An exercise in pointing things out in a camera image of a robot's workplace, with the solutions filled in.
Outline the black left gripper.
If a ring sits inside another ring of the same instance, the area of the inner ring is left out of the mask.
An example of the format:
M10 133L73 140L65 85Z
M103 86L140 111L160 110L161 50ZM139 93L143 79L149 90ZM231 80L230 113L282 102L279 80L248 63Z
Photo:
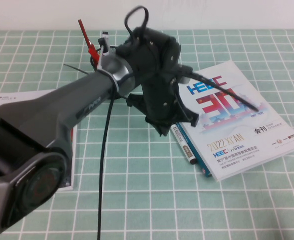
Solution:
M179 97L180 74L157 73L142 84L143 95L130 94L126 100L129 107L135 107L145 115L160 136L167 136L168 126L175 123L189 123L195 127L199 114L191 111Z

